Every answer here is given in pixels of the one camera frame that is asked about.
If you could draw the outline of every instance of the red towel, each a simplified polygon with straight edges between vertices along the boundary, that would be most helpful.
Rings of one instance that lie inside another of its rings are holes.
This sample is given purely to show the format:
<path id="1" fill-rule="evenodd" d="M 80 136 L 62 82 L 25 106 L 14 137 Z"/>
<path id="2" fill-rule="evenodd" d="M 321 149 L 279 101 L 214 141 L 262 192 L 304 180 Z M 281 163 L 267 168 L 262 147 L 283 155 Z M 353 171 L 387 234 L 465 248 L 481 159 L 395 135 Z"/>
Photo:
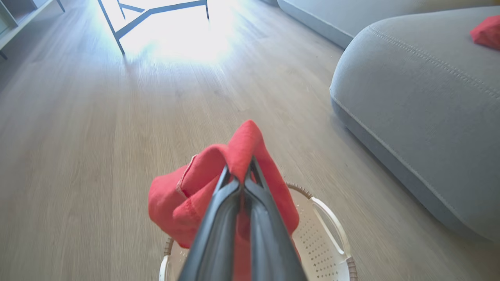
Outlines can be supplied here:
<path id="1" fill-rule="evenodd" d="M 193 156 L 191 163 L 155 178 L 149 190 L 149 217 L 184 248 L 193 243 L 219 176 L 228 165 L 240 182 L 245 180 L 252 156 L 258 161 L 288 233 L 299 225 L 299 214 L 280 171 L 268 153 L 262 133 L 248 120 L 228 145 L 213 144 Z M 234 242 L 234 280 L 251 279 L 250 220 L 238 214 Z"/>
<path id="2" fill-rule="evenodd" d="M 487 17 L 470 31 L 470 36 L 476 44 L 500 50 L 500 15 Z"/>

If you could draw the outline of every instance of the basket rim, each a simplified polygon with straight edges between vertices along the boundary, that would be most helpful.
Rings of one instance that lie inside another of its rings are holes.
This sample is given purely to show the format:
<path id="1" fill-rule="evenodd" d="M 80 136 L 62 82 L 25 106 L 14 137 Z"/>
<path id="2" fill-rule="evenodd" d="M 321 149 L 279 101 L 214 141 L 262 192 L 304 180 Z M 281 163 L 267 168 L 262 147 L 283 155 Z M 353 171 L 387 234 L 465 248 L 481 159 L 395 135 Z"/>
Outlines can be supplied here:
<path id="1" fill-rule="evenodd" d="M 307 189 L 295 184 L 293 182 L 286 182 L 286 185 L 289 189 L 295 190 L 302 195 L 304 195 L 308 200 L 315 198 L 312 193 L 307 191 Z M 174 239 L 172 237 L 168 237 L 165 242 L 165 248 L 163 250 L 163 256 L 170 256 L 172 254 L 172 248 L 174 246 Z M 356 263 L 354 258 L 349 256 L 345 262 L 347 263 L 347 268 L 349 270 L 349 281 L 358 281 L 358 270 L 356 269 Z"/>

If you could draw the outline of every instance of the white laundry basket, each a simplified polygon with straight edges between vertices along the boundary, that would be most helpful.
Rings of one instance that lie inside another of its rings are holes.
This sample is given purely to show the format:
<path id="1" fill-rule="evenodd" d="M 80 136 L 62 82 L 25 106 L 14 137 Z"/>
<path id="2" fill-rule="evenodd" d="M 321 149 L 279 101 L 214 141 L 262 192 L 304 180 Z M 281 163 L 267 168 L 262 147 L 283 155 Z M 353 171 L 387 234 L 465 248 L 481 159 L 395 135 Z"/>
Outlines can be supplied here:
<path id="1" fill-rule="evenodd" d="M 309 192 L 288 183 L 291 197 L 300 216 L 292 238 L 309 281 L 357 281 L 358 274 L 351 247 L 334 213 Z M 334 228 L 340 243 L 331 233 Z M 189 250 L 169 238 L 161 262 L 159 281 L 176 281 Z"/>

